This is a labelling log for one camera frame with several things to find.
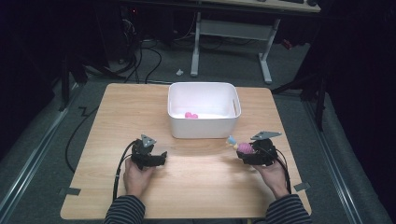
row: tape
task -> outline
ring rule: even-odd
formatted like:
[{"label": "tape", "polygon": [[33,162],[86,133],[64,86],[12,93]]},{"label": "tape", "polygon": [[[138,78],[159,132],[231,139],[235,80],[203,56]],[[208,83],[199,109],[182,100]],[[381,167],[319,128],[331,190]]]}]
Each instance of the tape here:
[{"label": "tape", "polygon": [[61,195],[61,196],[65,196],[67,194],[69,194],[69,195],[79,195],[80,191],[81,191],[81,189],[61,188],[61,190],[59,191],[59,195]]},{"label": "tape", "polygon": [[307,190],[307,189],[311,188],[311,185],[309,183],[301,183],[301,184],[294,186],[294,188],[296,191],[300,191],[303,189]]}]

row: person's left hand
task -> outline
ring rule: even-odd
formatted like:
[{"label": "person's left hand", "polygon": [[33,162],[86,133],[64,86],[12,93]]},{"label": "person's left hand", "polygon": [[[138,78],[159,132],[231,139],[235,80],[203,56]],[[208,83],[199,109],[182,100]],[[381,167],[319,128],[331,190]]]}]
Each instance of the person's left hand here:
[{"label": "person's left hand", "polygon": [[134,195],[139,198],[149,185],[154,167],[140,170],[132,160],[125,160],[125,173],[123,175],[124,185],[127,195]]}]

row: white plastic bin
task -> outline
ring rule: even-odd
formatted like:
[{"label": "white plastic bin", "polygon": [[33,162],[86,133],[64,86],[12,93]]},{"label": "white plastic bin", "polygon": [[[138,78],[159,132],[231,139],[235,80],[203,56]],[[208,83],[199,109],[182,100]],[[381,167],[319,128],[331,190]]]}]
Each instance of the white plastic bin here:
[{"label": "white plastic bin", "polygon": [[[186,118],[186,113],[198,118]],[[241,115],[241,105],[230,83],[178,82],[169,87],[168,114],[175,138],[226,138]]]}]

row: desk leg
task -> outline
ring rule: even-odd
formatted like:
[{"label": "desk leg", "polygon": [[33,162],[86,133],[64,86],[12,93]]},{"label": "desk leg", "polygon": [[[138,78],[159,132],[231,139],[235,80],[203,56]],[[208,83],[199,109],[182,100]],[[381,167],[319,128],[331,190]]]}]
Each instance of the desk leg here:
[{"label": "desk leg", "polygon": [[277,27],[279,26],[279,23],[280,23],[280,19],[276,19],[274,22],[274,25],[271,29],[271,32],[269,34],[264,53],[259,54],[260,65],[262,66],[262,75],[264,76],[264,81],[267,84],[272,83],[270,70],[268,69],[268,64],[267,64],[267,57],[270,52],[271,46],[274,42],[274,38],[275,38]]},{"label": "desk leg", "polygon": [[191,76],[198,76],[198,64],[199,64],[199,35],[201,33],[201,12],[197,12],[197,22],[195,27],[195,44],[194,52],[192,53],[191,62]]}]

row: striped shirt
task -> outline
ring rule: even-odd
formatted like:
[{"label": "striped shirt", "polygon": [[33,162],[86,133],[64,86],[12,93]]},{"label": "striped shirt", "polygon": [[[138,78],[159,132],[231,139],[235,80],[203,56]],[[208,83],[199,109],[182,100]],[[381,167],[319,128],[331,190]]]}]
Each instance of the striped shirt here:
[{"label": "striped shirt", "polygon": [[270,204],[265,218],[267,224],[312,223],[297,194],[290,194]]},{"label": "striped shirt", "polygon": [[[105,224],[141,224],[146,207],[133,195],[117,198],[107,211]],[[297,194],[285,196],[271,203],[265,219],[266,224],[312,223]]]},{"label": "striped shirt", "polygon": [[105,223],[141,224],[146,207],[134,195],[118,197],[107,211]]}]

